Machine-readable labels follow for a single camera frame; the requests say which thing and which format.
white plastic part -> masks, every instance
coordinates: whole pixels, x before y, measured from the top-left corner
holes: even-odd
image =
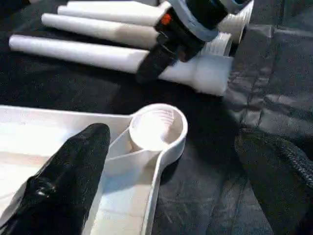
[[[237,15],[229,14],[222,22],[218,24],[218,29],[221,32],[230,33],[234,43],[239,44],[245,27],[249,24],[254,1],[251,1]]]
[[[229,56],[232,43],[231,34],[220,32],[215,39],[204,45],[200,56],[207,56],[209,54]]]
[[[136,73],[146,50],[13,35],[14,51],[47,56],[110,70]],[[163,80],[185,84],[201,93],[223,95],[231,70],[231,57],[208,55],[188,63],[177,62],[161,75]]]
[[[145,26],[154,26],[159,18],[164,14],[164,9],[151,7],[149,9],[120,8],[112,10],[110,8],[88,9],[88,8],[69,8],[67,6],[58,7],[59,15],[76,16],[105,21],[122,22]]]
[[[131,120],[160,111],[170,113],[171,131],[176,133],[176,138],[161,152],[125,149],[124,144],[130,143],[127,132]],[[161,174],[167,165],[181,156],[188,131],[186,117],[176,107],[152,104],[131,115],[104,115],[0,106],[0,169],[3,171],[10,164],[17,165],[12,172],[7,172],[6,177],[10,180],[16,177],[24,182],[34,173],[19,175],[21,167],[30,167],[34,159],[41,159],[37,165],[39,169],[66,139],[95,122],[107,124],[113,136],[83,235],[149,235]],[[25,132],[27,129],[33,130],[32,135]],[[115,152],[117,156],[111,152],[115,145],[119,147]],[[10,196],[0,196],[1,209],[9,204]]]
[[[152,48],[157,32],[153,27],[45,13],[45,26],[106,39],[139,48]]]
[[[151,9],[153,6],[146,5],[137,1],[68,1],[67,7],[69,8],[88,8],[88,9],[101,9],[101,8],[128,8],[132,9]]]
[[[161,4],[158,6],[158,8],[161,8],[161,9],[168,9],[170,8],[172,5],[168,2],[168,1],[163,1],[161,2]]]

black fabric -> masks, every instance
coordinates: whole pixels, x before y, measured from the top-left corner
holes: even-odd
[[[275,234],[313,232],[313,162],[293,143],[242,130],[236,150]]]
[[[288,139],[311,159],[312,54],[313,1],[255,1],[225,96],[242,126]]]
[[[239,46],[230,86],[226,99],[223,100],[196,94],[190,88],[178,84],[157,81],[141,86],[134,82],[134,75],[10,52],[8,37],[13,33],[113,45],[105,40],[90,39],[43,27],[41,14],[55,13],[57,6],[64,2],[66,1],[42,0],[2,22],[0,103],[107,114],[130,114],[155,102],[175,105],[185,113],[189,131],[180,161],[169,166],[163,173],[152,234],[271,235],[272,229],[238,160],[234,139],[239,130],[238,122],[244,116],[246,108],[256,109],[257,113],[260,108],[251,105],[262,104],[262,99],[259,102],[258,99],[253,99],[251,103],[250,94],[251,97],[261,95],[267,86],[260,81],[266,79],[260,77],[256,83],[258,86],[253,90],[251,87],[259,71],[261,74],[270,73],[266,70],[268,67],[262,69],[262,63],[266,59],[272,58],[272,63],[268,64],[275,65],[273,57],[267,56],[271,50],[268,48],[271,40],[268,35],[272,32],[272,27],[268,24],[276,24],[276,21],[278,23],[280,8],[277,6],[282,3],[256,0],[252,20],[254,24],[260,25],[252,25]],[[291,49],[288,47],[288,41],[283,42],[286,47],[283,51]],[[299,71],[290,66],[292,59],[289,59],[286,70],[293,68],[295,72],[285,73],[281,70],[276,74],[276,77],[280,77],[281,72],[282,77],[285,77],[285,80],[281,78],[280,84],[276,86],[279,89],[277,92],[284,95],[285,90],[294,89],[291,81],[299,83],[296,74],[303,73],[302,76],[306,79],[310,77],[311,64],[308,55],[311,45],[304,48],[308,49],[307,54],[298,52],[299,56],[295,59],[295,63],[302,65]],[[311,84],[306,83],[306,93],[295,92],[289,97],[302,97],[307,100],[312,96]],[[297,107],[310,111],[307,102],[298,104]],[[310,117],[304,116],[301,121],[295,119],[295,122],[293,119],[286,121],[284,118],[279,121],[286,111],[285,106],[276,106],[275,103],[273,107],[277,107],[277,111],[271,112],[276,114],[268,121],[272,123],[271,128],[284,129],[287,138],[297,140],[299,146],[303,143],[301,146],[304,146],[306,151],[310,149]],[[288,110],[292,114],[299,113],[298,109]],[[251,116],[252,111],[244,116],[243,120]],[[260,128],[266,129],[264,125],[260,125]]]
[[[0,19],[11,15],[12,13],[29,5],[28,0],[3,0],[0,1]]]
[[[0,218],[0,234],[81,234],[109,145],[109,127],[101,123],[68,139],[14,195]]]

white tray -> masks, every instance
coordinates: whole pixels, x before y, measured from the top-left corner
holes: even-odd
[[[149,235],[161,173],[181,156],[187,134],[183,113],[167,105],[174,110],[176,139],[161,152],[134,152],[128,129],[132,117],[159,105],[128,116],[0,106],[0,214],[69,137],[100,122],[110,127],[111,144],[84,234]]]

white cylinder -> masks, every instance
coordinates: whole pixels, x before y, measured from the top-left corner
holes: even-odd
[[[167,10],[167,9],[170,8],[171,6],[172,6],[172,5],[171,5],[168,1],[163,1],[163,2],[158,6],[158,8]]]
[[[249,24],[254,1],[251,1],[237,15],[229,14],[222,22],[218,24],[218,30],[232,35],[234,43],[239,44],[245,27]]]
[[[135,24],[86,19],[45,13],[42,15],[45,26],[106,39],[139,48],[152,48],[156,43],[157,32],[153,27]]]
[[[137,1],[68,1],[67,7],[69,8],[128,8],[128,9],[151,9],[153,6],[149,6]]]
[[[121,8],[112,10],[110,8],[102,9],[83,9],[68,8],[66,6],[58,7],[59,15],[76,16],[82,18],[92,18],[105,21],[122,22],[128,24],[137,24],[145,26],[154,26],[159,18],[163,15],[164,10],[152,7],[149,10],[142,9],[126,9]]]
[[[209,54],[229,56],[232,42],[231,34],[220,32],[215,39],[204,45],[199,56],[206,56]]]
[[[47,56],[110,70],[136,73],[149,53],[146,50],[112,47],[63,40],[13,35],[9,41],[14,51]],[[232,58],[212,55],[195,57],[188,63],[169,66],[161,79],[189,85],[198,92],[223,95],[231,69]]]

white pipe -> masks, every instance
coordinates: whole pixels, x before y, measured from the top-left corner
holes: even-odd
[[[151,49],[157,42],[158,33],[153,27],[110,21],[85,19],[72,16],[43,14],[45,26],[111,40],[143,49]],[[229,55],[232,44],[231,35],[220,33],[216,39],[207,43],[200,55]]]
[[[254,1],[251,1],[237,15],[229,14],[222,22],[218,24],[218,30],[232,35],[234,43],[239,44],[245,27],[249,24]]]
[[[158,6],[158,8],[167,10],[167,9],[170,8],[171,6],[172,6],[172,5],[171,5],[168,1],[163,1],[163,2]]]
[[[116,21],[129,24],[138,24],[153,26],[163,15],[164,11],[170,6],[169,2],[163,2],[159,7],[149,7],[144,11],[139,8],[70,8],[60,6],[58,14],[67,16],[77,16],[85,18],[93,18],[107,21]],[[254,1],[251,1],[237,15],[229,14],[222,22],[218,24],[218,30],[232,34],[234,43],[239,44],[243,35],[245,26],[249,24],[251,13],[253,10]]]
[[[232,37],[229,33],[219,33],[215,39],[204,45],[204,48],[200,52],[200,56],[207,56],[209,54],[229,56]]]
[[[137,9],[151,9],[153,6],[143,4],[137,1],[68,1],[67,7],[69,8],[137,8]]]
[[[112,47],[63,40],[13,35],[9,41],[14,51],[47,56],[110,70],[136,73],[146,50]],[[223,95],[232,64],[231,57],[212,55],[195,57],[188,63],[169,66],[161,79],[182,83],[201,93]]]
[[[82,9],[82,8],[68,8],[66,6],[58,7],[59,15],[76,16],[82,18],[92,18],[105,21],[115,21],[128,24],[137,24],[145,26],[154,26],[159,18],[163,15],[164,9],[158,9],[157,7],[149,10],[142,9],[126,9],[121,8],[118,10],[112,10],[110,8],[102,9]]]

